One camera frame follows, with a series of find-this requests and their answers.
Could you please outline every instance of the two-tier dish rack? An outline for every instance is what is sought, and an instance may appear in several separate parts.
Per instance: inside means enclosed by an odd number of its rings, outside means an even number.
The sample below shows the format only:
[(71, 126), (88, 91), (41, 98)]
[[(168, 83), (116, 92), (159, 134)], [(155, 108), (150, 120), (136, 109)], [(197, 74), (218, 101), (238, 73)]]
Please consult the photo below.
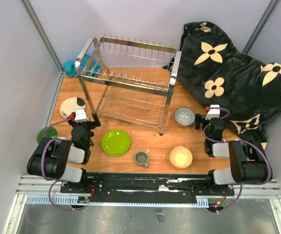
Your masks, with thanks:
[[(90, 59), (84, 67), (86, 54)], [(89, 38), (76, 59), (75, 70), (93, 117), (98, 114), (158, 128), (162, 136), (180, 56), (181, 51), (161, 44), (111, 36), (99, 41)], [(163, 69), (173, 57), (172, 69)], [(96, 109), (85, 81), (106, 85)]]

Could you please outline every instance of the gray floor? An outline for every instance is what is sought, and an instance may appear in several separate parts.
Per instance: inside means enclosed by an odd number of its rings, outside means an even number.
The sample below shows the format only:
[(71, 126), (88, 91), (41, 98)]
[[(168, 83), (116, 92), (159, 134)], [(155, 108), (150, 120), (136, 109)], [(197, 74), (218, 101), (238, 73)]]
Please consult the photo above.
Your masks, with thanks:
[(220, 215), (202, 208), (91, 206), (80, 212), (64, 212), (51, 205), (29, 205), (27, 210), (30, 223), (25, 214), (18, 234), (279, 233), (268, 200), (240, 200)]

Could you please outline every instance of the lime green plate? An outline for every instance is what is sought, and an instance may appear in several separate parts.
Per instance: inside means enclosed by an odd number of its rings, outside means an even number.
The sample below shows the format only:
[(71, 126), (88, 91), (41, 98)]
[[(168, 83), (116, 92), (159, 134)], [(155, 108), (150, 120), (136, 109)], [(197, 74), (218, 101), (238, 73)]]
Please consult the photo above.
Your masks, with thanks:
[(111, 156), (121, 156), (129, 150), (131, 138), (127, 132), (121, 129), (114, 129), (107, 132), (101, 141), (104, 152)]

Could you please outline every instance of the floral blanket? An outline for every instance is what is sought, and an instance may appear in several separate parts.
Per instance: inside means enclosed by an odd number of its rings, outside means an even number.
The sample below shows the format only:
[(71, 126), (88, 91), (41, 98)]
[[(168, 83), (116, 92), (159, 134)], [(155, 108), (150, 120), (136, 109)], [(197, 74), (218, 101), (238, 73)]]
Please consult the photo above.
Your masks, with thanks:
[(211, 22), (184, 25), (177, 80), (203, 106), (230, 110), (227, 126), (241, 138), (266, 142), (264, 124), (281, 113), (281, 65), (239, 52)]

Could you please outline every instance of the blue cloth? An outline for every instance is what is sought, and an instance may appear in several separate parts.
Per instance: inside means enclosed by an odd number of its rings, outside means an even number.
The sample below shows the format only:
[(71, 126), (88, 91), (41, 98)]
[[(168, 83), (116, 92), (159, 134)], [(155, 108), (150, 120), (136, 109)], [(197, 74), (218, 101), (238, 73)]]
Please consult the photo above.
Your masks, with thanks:
[[(90, 59), (89, 55), (85, 55), (82, 62), (81, 62), (81, 71), (84, 70), (86, 63), (88, 62), (88, 60)], [(91, 63), (89, 69), (92, 69), (96, 64), (96, 61), (93, 60), (93, 62)], [(96, 68), (94, 71), (99, 71), (100, 69), (100, 65), (97, 64)], [(67, 74), (67, 76), (69, 77), (77, 77), (76, 71), (75, 71), (75, 63), (72, 61), (66, 61), (63, 63), (63, 71)], [(86, 75), (89, 75), (91, 77), (96, 77), (97, 74), (93, 73), (92, 75), (90, 75), (89, 73), (86, 73)]]

